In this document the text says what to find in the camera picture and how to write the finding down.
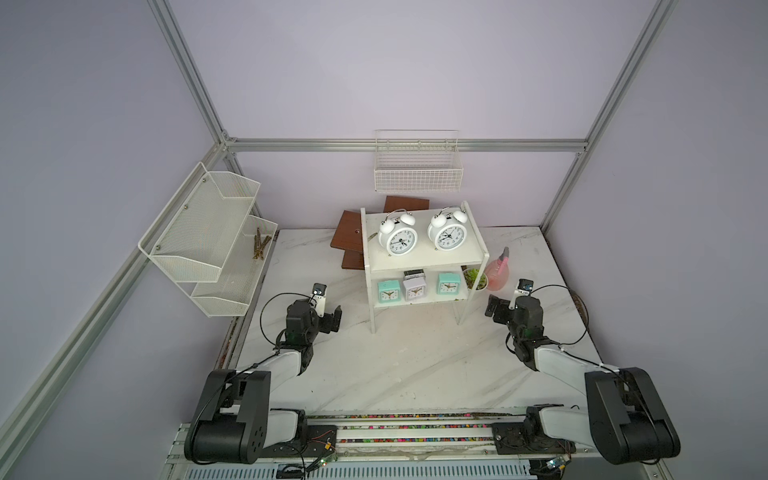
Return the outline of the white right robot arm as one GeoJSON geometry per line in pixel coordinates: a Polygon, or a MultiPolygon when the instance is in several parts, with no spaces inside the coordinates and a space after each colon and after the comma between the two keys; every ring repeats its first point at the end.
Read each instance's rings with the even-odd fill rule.
{"type": "Polygon", "coordinates": [[[613,465],[651,463],[681,452],[680,437],[650,377],[637,367],[619,368],[579,357],[544,334],[538,298],[491,295],[485,315],[507,327],[510,351],[529,369],[571,387],[586,399],[584,411],[540,405],[527,411],[545,436],[596,449],[613,465]]]}

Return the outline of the clear square alarm clock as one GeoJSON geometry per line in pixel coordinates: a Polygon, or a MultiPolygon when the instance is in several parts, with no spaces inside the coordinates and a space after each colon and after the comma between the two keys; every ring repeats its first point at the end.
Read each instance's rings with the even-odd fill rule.
{"type": "Polygon", "coordinates": [[[423,269],[413,269],[413,270],[407,270],[403,274],[403,280],[411,280],[411,279],[418,279],[418,278],[424,278],[426,276],[423,269]]]}
{"type": "Polygon", "coordinates": [[[427,282],[424,275],[411,276],[403,280],[405,300],[408,302],[421,299],[427,295],[427,282]]]}

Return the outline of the white twin-bell alarm clock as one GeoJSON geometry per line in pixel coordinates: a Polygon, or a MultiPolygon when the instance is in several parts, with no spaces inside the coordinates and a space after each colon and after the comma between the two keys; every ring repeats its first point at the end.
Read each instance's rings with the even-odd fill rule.
{"type": "Polygon", "coordinates": [[[390,256],[409,254],[417,244],[415,217],[405,209],[389,213],[380,223],[377,233],[379,245],[390,256]]]}

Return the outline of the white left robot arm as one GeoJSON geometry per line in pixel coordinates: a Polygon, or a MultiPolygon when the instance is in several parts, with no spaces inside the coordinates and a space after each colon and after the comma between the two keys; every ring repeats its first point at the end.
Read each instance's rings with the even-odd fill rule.
{"type": "Polygon", "coordinates": [[[271,394],[304,374],[319,334],[339,331],[343,310],[324,311],[325,301],[310,297],[287,307],[285,328],[273,353],[243,370],[211,371],[184,441],[184,457],[198,464],[253,464],[265,449],[304,439],[304,412],[274,408],[271,394]]]}

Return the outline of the mint green alarm clock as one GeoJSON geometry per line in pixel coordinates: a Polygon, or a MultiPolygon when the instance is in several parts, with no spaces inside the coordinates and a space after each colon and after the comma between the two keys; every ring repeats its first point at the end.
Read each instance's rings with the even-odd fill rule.
{"type": "Polygon", "coordinates": [[[392,303],[401,299],[401,284],[399,280],[383,280],[377,283],[378,301],[392,303]]]}
{"type": "Polygon", "coordinates": [[[461,287],[461,275],[455,272],[438,274],[437,293],[439,295],[458,295],[461,287]]]}

